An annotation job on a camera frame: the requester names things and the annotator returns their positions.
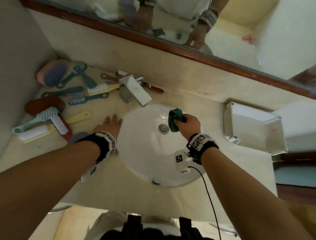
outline sink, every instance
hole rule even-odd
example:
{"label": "sink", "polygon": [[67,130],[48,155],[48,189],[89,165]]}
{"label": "sink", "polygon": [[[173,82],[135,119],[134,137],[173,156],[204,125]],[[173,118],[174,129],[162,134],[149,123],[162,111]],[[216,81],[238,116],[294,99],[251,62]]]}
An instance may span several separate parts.
{"label": "sink", "polygon": [[[189,150],[181,133],[171,132],[167,127],[169,111],[175,108],[149,104],[129,112],[123,120],[117,140],[119,157],[136,176],[150,184],[177,187],[200,177],[193,168],[186,174],[176,170],[174,153]],[[205,173],[204,168],[192,160],[188,165]]]}

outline faucet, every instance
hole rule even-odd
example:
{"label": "faucet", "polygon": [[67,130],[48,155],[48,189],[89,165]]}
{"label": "faucet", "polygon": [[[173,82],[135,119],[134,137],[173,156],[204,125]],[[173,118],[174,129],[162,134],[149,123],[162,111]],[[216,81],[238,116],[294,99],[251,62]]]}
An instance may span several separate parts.
{"label": "faucet", "polygon": [[[122,83],[129,92],[133,95],[134,98],[139,102],[139,104],[144,107],[146,106],[152,98],[149,96],[149,94],[142,88],[143,77],[134,78],[131,75],[127,75],[125,77],[122,77],[119,79],[119,83]],[[123,89],[120,88],[120,96],[123,99]]]}

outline pink sponge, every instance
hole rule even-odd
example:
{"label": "pink sponge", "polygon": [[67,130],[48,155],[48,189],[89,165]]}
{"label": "pink sponge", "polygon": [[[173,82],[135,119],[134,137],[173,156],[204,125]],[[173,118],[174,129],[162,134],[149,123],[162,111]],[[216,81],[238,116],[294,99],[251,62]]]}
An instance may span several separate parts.
{"label": "pink sponge", "polygon": [[63,63],[51,60],[37,73],[36,78],[40,84],[53,87],[58,84],[66,71],[66,66]]}

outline black wire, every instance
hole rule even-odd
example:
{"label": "black wire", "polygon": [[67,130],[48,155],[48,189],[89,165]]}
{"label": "black wire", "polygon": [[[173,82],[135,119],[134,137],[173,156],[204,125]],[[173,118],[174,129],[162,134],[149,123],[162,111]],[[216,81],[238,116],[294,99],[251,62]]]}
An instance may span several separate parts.
{"label": "black wire", "polygon": [[217,217],[216,217],[216,213],[215,213],[215,209],[214,209],[214,206],[213,206],[213,203],[212,203],[212,200],[211,200],[211,197],[210,197],[210,194],[209,194],[209,191],[207,190],[207,186],[206,186],[206,182],[204,180],[204,177],[202,175],[202,173],[195,167],[192,167],[192,166],[188,166],[188,167],[191,167],[191,168],[194,168],[195,170],[197,170],[199,172],[199,174],[201,175],[202,179],[203,179],[203,182],[205,184],[205,188],[206,188],[206,191],[207,191],[207,195],[209,196],[209,199],[210,199],[210,202],[211,202],[211,205],[212,205],[212,208],[213,208],[213,212],[214,212],[214,216],[215,216],[215,220],[216,220],[216,224],[217,224],[217,230],[218,230],[218,234],[219,234],[219,239],[222,240],[221,238],[221,232],[219,230],[219,226],[218,226],[218,221],[217,221]]}

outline countertop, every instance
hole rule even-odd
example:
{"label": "countertop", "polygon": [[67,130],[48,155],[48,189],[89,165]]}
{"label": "countertop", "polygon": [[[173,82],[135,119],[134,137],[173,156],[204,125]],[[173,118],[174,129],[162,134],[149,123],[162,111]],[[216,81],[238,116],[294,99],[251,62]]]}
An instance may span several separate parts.
{"label": "countertop", "polygon": [[[61,61],[67,65],[68,73],[76,65],[73,62]],[[88,67],[85,71],[97,83],[104,82],[100,79],[100,74],[104,72],[92,67]],[[84,82],[81,77],[75,77],[65,88],[79,85],[84,86]],[[224,137],[224,104],[165,87],[162,88],[165,91],[163,94],[146,89],[153,99],[151,103],[172,105],[197,116],[204,130],[216,140],[221,151],[227,157],[255,177],[273,194],[277,194],[271,155],[235,146]],[[58,90],[57,88],[42,87],[36,98],[40,97],[43,92]],[[61,98],[66,104],[62,113],[64,118],[82,111],[90,111],[92,114],[90,119],[70,125],[73,134],[81,131],[92,132],[93,128],[101,124],[106,116],[116,113],[119,118],[124,118],[129,111],[139,107],[136,100],[128,104],[124,103],[119,97],[118,90],[111,91],[107,99],[91,100],[77,106],[69,106],[67,96]],[[32,157],[64,147],[66,144],[67,142],[57,131],[25,144],[17,136],[13,136],[0,160],[0,172]],[[207,175],[204,174],[204,177],[219,223],[231,224]],[[202,178],[182,187],[155,186],[137,178],[120,161],[119,155],[101,162],[100,168],[86,182],[77,182],[61,201],[112,211],[168,218],[182,216],[196,221],[215,222]]]}

